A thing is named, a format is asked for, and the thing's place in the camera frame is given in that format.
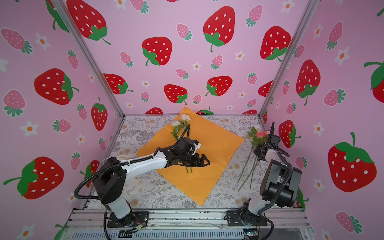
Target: floral tablecloth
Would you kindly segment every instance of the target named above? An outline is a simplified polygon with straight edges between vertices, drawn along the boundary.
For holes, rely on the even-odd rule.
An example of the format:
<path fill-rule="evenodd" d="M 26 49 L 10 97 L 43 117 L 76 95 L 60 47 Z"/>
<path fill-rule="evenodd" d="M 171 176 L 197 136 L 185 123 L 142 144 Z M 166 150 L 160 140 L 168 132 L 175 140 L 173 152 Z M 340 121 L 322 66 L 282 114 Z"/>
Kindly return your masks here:
<path fill-rule="evenodd" d="M 254 171 L 251 188 L 249 178 L 241 190 L 237 191 L 254 162 L 255 155 L 252 154 L 242 179 L 237 183 L 251 150 L 247 131 L 251 125 L 259 123 L 258 117 L 250 115 L 202 115 L 202 117 L 244 138 L 203 206 L 199 206 L 158 172 L 150 171 L 126 182 L 124 186 L 123 195 L 132 208 L 237 208 L 249 198 L 259 195 L 260 184 L 268 168 L 268 163 L 263 161 L 258 163 Z M 175 115 L 127 116 L 110 157 L 134 154 L 174 118 Z M 98 200 L 90 200 L 87 208 L 102 209 L 104 206 Z"/>

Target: strawberry wallpaper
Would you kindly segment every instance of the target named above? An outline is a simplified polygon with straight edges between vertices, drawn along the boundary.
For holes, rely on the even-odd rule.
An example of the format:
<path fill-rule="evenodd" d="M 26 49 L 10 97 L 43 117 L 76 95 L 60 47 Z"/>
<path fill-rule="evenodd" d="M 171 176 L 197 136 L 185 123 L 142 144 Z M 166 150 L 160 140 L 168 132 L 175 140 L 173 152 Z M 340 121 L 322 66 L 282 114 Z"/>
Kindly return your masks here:
<path fill-rule="evenodd" d="M 126 114 L 256 113 L 307 0 L 67 0 Z"/>
<path fill-rule="evenodd" d="M 6 1 L 0 32 L 1 236 L 57 239 L 119 118 L 49 0 Z"/>
<path fill-rule="evenodd" d="M 383 7 L 321 1 L 263 117 L 302 169 L 317 239 L 382 238 Z"/>

